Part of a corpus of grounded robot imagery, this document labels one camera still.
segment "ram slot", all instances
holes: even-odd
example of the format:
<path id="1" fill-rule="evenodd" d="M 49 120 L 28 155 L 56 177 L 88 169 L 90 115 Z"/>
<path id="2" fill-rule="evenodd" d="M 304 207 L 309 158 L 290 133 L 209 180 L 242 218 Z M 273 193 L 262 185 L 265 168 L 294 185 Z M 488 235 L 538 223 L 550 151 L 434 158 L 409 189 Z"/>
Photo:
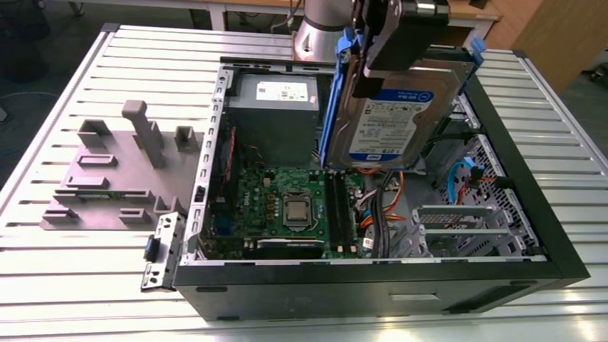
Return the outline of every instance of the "ram slot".
<path id="1" fill-rule="evenodd" d="M 344 252 L 349 250 L 352 245 L 352 225 L 350 225 L 350 207 L 348 205 L 348 188 L 345 186 L 344 174 L 336 175 L 334 178 L 336 189 L 336 209 L 338 212 L 340 223 L 340 242 Z"/>
<path id="2" fill-rule="evenodd" d="M 336 250 L 338 246 L 342 244 L 340 243 L 340 226 L 338 226 L 338 215 L 336 209 L 336 191 L 333 189 L 333 175 L 326 172 L 325 173 L 325 208 L 326 208 L 326 221 L 329 224 L 329 246 L 332 250 Z"/>

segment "blue hard drive label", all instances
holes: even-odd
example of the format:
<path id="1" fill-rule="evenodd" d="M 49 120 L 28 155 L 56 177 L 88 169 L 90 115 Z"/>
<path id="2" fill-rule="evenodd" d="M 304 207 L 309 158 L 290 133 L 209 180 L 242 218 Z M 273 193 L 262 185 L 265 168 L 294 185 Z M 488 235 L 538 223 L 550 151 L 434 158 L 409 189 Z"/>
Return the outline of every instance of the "blue hard drive label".
<path id="1" fill-rule="evenodd" d="M 401 156 L 416 131 L 414 116 L 426 110 L 433 97 L 429 91 L 382 89 L 369 98 L 348 150 L 350 158 L 381 162 Z"/>

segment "hard drive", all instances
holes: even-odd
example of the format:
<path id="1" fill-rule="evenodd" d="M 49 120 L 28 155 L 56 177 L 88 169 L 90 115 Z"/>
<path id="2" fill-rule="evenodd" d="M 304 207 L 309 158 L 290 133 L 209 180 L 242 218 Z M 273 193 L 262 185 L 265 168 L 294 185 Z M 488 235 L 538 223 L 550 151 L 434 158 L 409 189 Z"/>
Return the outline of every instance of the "hard drive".
<path id="1" fill-rule="evenodd" d="M 476 67 L 458 59 L 424 58 L 409 70 L 390 73 L 373 97 L 338 99 L 334 119 L 328 122 L 329 114 L 325 119 L 326 166 L 404 169 L 412 165 Z M 356 68 L 350 63 L 345 89 L 352 87 Z"/>

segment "label sticker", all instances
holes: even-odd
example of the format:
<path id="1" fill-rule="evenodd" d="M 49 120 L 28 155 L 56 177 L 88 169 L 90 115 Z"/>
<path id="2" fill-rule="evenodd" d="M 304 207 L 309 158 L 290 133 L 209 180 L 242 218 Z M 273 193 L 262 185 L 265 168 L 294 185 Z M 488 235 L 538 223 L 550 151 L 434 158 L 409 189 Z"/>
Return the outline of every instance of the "label sticker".
<path id="1" fill-rule="evenodd" d="M 258 82 L 256 100 L 266 101 L 308 101 L 305 83 Z"/>
<path id="2" fill-rule="evenodd" d="M 362 238 L 362 248 L 372 249 L 373 248 L 373 240 L 368 237 Z"/>
<path id="3" fill-rule="evenodd" d="M 382 89 L 365 102 L 349 154 L 361 161 L 386 161 L 405 151 L 416 131 L 413 117 L 433 101 L 429 91 Z"/>

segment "table leg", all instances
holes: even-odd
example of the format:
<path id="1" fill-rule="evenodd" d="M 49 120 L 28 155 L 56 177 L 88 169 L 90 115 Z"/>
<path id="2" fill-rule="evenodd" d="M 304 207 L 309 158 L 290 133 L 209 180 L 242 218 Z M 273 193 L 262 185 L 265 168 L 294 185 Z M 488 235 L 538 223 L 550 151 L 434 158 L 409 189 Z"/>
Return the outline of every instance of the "table leg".
<path id="1" fill-rule="evenodd" d="M 68 2 L 69 7 L 72 8 L 72 12 L 74 12 L 74 16 L 82 16 L 84 15 L 84 3 L 81 2 Z"/>
<path id="2" fill-rule="evenodd" d="M 213 31 L 225 31 L 226 22 L 224 20 L 224 13 L 226 8 L 222 4 L 209 4 L 208 6 L 210 14 L 210 27 Z"/>

